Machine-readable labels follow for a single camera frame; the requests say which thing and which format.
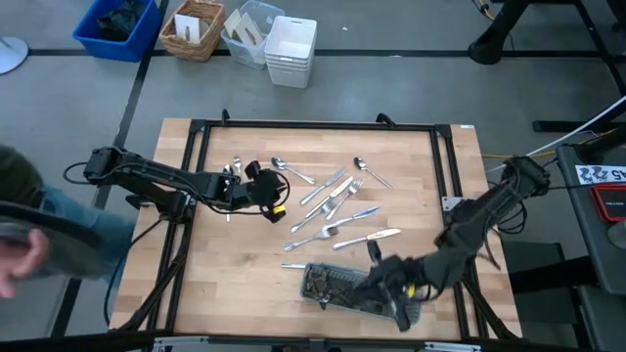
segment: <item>yellow label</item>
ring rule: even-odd
[[[413,296],[415,295],[415,285],[410,285],[407,288],[407,295],[409,296],[409,298],[413,298]]]

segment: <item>sticker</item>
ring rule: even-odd
[[[626,182],[625,166],[576,165],[576,174],[581,185]]]

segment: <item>wooden table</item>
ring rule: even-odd
[[[180,167],[190,119],[163,122],[154,160]],[[472,126],[452,126],[455,153],[465,197],[477,197],[487,190],[476,132]],[[443,140],[440,150],[444,161],[448,194],[452,195],[447,156]],[[428,133],[405,131],[263,129],[213,127],[210,131],[205,171],[221,171],[239,155],[244,164],[258,159],[269,167],[279,155],[293,167],[318,180],[318,185],[340,167],[346,174],[365,180],[363,189],[339,210],[335,219],[371,206],[381,205],[375,216],[340,228],[335,238],[312,242],[292,252],[283,244],[316,234],[324,224],[321,217],[295,234],[289,228],[303,218],[317,196],[308,204],[298,202],[313,187],[286,174],[291,182],[288,215],[278,224],[260,216],[234,215],[227,223],[224,215],[199,206],[191,248],[182,286],[175,332],[192,334],[290,336],[376,339],[460,338],[452,290],[424,305],[420,321],[408,332],[400,333],[394,322],[303,301],[299,295],[302,272],[281,268],[282,263],[324,262],[368,271],[371,261],[365,245],[352,245],[341,251],[331,249],[334,242],[364,236],[390,227],[402,234],[380,241],[383,256],[422,256],[435,251],[432,243],[442,229],[442,217]],[[386,189],[365,172],[357,170],[352,158],[360,155],[369,166],[390,182]],[[198,148],[194,149],[195,170]],[[157,219],[153,207],[141,210],[136,234]],[[131,250],[124,269],[112,314],[112,328],[127,321],[155,284],[166,226],[160,225]],[[497,271],[485,260],[477,259],[481,290],[507,327],[521,335],[507,274],[502,245],[489,237]],[[169,301],[166,292],[159,313],[158,327],[164,324]],[[477,335],[471,298],[466,294],[471,335]]]

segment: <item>red device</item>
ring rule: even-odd
[[[604,221],[626,220],[626,185],[594,186],[591,195]]]

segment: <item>concrete floor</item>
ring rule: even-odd
[[[33,49],[81,49],[71,32],[91,2],[4,0],[0,33],[19,36]],[[166,13],[181,2],[171,0]],[[230,13],[245,1],[223,2]],[[611,52],[623,52],[626,41],[609,30],[614,18],[606,3],[584,2]],[[288,16],[318,21],[318,49],[465,50],[489,24],[470,0],[269,3]],[[493,13],[498,8],[493,5]],[[593,49],[577,12],[567,6],[531,6],[513,36],[517,50]],[[91,202],[94,188],[70,185],[61,173],[91,149],[112,143],[138,68],[88,56],[29,57],[0,76],[0,141],[30,157],[46,182]],[[317,57],[309,88],[297,90],[273,86],[267,70],[228,57],[206,64],[155,57],[142,88],[125,145],[145,157],[153,155],[163,118],[217,118],[223,108],[233,118],[372,121],[383,111],[397,122],[473,124],[485,153],[522,154],[559,137],[534,133],[532,120],[584,120],[618,97],[600,60],[509,59],[479,66],[465,58]],[[107,209],[135,217],[123,196],[113,190]],[[528,208],[528,226],[515,241],[560,242],[566,257],[585,254],[565,192]],[[0,339],[49,334],[65,282],[24,282],[18,298],[0,301]],[[68,334],[106,330],[104,290],[101,282],[82,284]],[[523,328],[530,338],[569,343],[560,327]]]

